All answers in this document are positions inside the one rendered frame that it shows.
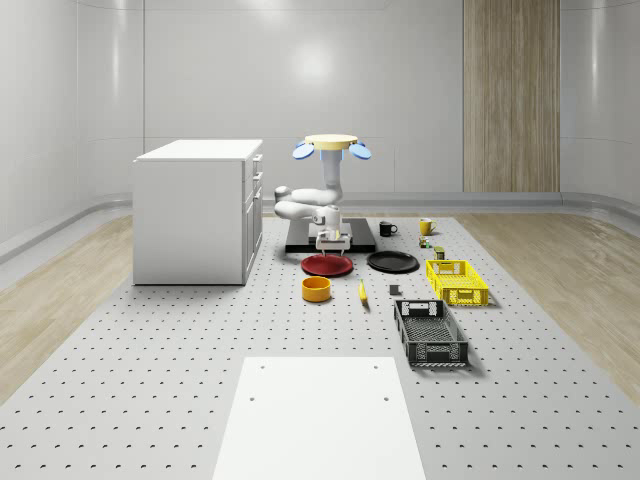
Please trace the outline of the black plate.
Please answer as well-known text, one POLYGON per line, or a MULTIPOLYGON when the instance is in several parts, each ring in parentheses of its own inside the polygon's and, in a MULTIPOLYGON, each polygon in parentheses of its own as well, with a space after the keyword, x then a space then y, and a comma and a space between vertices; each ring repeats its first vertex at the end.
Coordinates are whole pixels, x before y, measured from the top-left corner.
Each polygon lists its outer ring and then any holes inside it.
POLYGON ((367 257, 367 264, 374 270, 391 274, 411 273, 420 266, 413 255, 392 250, 370 254, 367 257))

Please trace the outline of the yellow basket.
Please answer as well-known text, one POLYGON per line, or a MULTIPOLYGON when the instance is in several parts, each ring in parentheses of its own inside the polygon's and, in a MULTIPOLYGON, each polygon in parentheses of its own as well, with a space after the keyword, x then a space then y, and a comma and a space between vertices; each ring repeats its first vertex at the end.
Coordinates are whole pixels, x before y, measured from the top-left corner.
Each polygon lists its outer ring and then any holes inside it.
POLYGON ((466 260, 428 260, 426 276, 449 305, 487 305, 488 286, 466 260))

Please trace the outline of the black stove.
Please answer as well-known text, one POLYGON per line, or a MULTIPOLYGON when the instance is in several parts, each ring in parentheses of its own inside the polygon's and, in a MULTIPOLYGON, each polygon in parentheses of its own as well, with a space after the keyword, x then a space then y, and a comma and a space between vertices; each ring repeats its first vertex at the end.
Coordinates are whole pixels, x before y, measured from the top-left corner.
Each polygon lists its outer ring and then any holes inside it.
MULTIPOLYGON (((286 239, 286 253, 319 253, 316 236, 320 229, 309 218, 291 220, 286 239)), ((351 235, 351 253, 372 253, 376 251, 376 241, 365 218, 342 218, 342 233, 351 235)))

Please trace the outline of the white cabinet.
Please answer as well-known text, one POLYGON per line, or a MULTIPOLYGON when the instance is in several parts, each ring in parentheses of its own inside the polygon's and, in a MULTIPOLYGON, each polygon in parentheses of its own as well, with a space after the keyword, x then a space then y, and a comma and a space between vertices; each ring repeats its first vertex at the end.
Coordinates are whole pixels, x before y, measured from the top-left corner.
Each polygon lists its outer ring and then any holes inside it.
POLYGON ((259 139, 177 140, 133 163, 133 281, 243 285, 262 237, 259 139))

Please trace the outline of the red plate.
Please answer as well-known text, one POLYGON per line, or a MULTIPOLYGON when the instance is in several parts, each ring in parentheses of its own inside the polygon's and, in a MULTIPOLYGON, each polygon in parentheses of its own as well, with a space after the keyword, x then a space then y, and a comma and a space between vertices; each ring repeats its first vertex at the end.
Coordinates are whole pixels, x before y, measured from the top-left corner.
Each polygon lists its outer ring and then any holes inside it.
POLYGON ((316 254, 300 262, 304 272, 311 276, 338 277, 349 274, 353 263, 349 257, 333 254, 316 254))

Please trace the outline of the yellow bowl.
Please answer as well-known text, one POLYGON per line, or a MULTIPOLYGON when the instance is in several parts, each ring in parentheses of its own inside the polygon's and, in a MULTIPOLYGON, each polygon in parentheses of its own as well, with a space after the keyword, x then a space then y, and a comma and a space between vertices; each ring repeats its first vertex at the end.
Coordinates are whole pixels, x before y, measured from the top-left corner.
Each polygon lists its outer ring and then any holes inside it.
POLYGON ((331 297, 331 281, 322 276, 305 278, 302 281, 302 297, 313 303, 327 301, 331 297))

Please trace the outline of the dark grey basket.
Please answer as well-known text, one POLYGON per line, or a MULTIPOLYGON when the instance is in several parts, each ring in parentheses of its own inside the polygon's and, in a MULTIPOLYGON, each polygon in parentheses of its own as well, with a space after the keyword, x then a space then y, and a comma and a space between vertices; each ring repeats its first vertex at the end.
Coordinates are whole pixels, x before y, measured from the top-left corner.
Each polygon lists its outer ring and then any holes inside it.
POLYGON ((410 364, 468 363, 468 340, 444 301, 395 300, 394 316, 410 364))

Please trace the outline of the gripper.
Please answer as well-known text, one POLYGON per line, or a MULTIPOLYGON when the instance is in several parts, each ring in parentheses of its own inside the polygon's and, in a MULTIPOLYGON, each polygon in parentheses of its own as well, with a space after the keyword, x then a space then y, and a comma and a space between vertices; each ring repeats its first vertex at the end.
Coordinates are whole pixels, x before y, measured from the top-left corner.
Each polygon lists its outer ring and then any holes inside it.
POLYGON ((320 250, 323 255, 326 251, 339 251, 343 254, 350 249, 350 235, 341 233, 338 230, 319 231, 316 236, 316 249, 320 250))

